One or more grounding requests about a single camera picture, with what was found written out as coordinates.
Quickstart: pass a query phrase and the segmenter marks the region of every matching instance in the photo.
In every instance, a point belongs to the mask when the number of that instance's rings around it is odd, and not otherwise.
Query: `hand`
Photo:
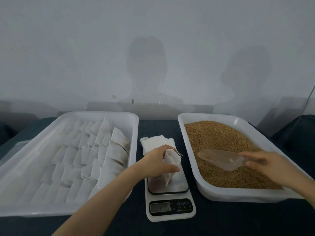
[[[305,177],[287,158],[276,152],[240,152],[239,155],[266,160],[264,164],[247,161],[246,166],[266,175],[279,185],[292,188]]]
[[[155,177],[167,172],[179,172],[179,168],[163,162],[163,156],[172,146],[163,145],[148,152],[140,161],[134,164],[142,178]]]

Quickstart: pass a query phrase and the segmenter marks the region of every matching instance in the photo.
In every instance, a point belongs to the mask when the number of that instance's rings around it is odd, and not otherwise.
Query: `scale display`
[[[167,212],[167,211],[171,211],[171,205],[169,204],[169,202],[150,204],[151,213],[159,213],[159,212]]]

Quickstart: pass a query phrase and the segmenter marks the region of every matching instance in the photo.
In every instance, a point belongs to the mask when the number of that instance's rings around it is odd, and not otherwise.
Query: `forearm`
[[[75,212],[54,235],[103,235],[128,193],[141,179],[136,164],[127,168]]]
[[[315,209],[315,181],[303,175],[296,184],[290,187],[306,199]]]

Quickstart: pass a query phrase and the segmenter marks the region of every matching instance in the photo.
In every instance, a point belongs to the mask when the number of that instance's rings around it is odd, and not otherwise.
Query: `left hand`
[[[169,145],[157,147],[148,152],[140,161],[134,164],[142,178],[156,177],[163,173],[180,171],[177,166],[163,162],[163,156],[167,149],[173,149],[173,147]]]

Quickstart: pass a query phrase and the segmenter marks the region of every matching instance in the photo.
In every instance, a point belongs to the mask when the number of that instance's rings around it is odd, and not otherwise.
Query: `white plastic tray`
[[[191,169],[194,174],[198,190],[207,199],[214,201],[272,203],[285,200],[287,198],[302,198],[299,194],[288,188],[284,188],[284,190],[221,188],[207,183],[202,178],[199,172],[184,124],[199,121],[215,121],[223,123],[240,131],[242,134],[247,136],[256,146],[260,147],[264,151],[274,151],[285,156],[286,158],[288,157],[248,122],[236,116],[221,114],[182,113],[178,116],[178,121],[181,132],[183,134],[189,161],[191,164]],[[308,175],[300,167],[298,168],[305,175]]]
[[[30,165],[30,162],[33,159],[37,159],[38,152],[40,152],[45,144],[51,140],[51,137],[55,133],[59,133],[61,128],[66,128],[70,122],[79,120],[82,122],[93,121],[95,123],[97,121],[102,121],[104,117],[108,120],[109,125],[112,128],[117,127],[130,141],[128,161],[124,166],[129,167],[134,164],[136,162],[139,124],[137,115],[125,112],[82,111],[66,113],[51,123],[0,168],[0,216],[55,216],[70,215],[76,212],[84,202],[65,203],[66,197],[69,195],[70,186],[56,186],[54,185],[55,182],[52,181],[48,181],[46,185],[43,183],[43,177],[40,182],[34,182],[31,187],[28,187],[30,185],[30,180],[25,176],[26,173],[23,169]],[[58,170],[54,171],[55,168],[51,163],[49,163],[45,169],[47,179],[62,177]],[[43,175],[43,172],[40,172],[41,170],[38,170],[38,168],[36,168],[36,172],[37,171],[39,172],[39,175]],[[88,185],[85,189],[88,188],[89,190],[96,185],[96,181],[93,181],[92,179],[86,183]],[[30,201],[28,199],[28,203],[21,202],[21,195],[24,195],[26,198],[29,197],[29,199],[31,198],[32,200]],[[86,201],[89,195],[90,194],[87,196],[83,195],[83,200]]]

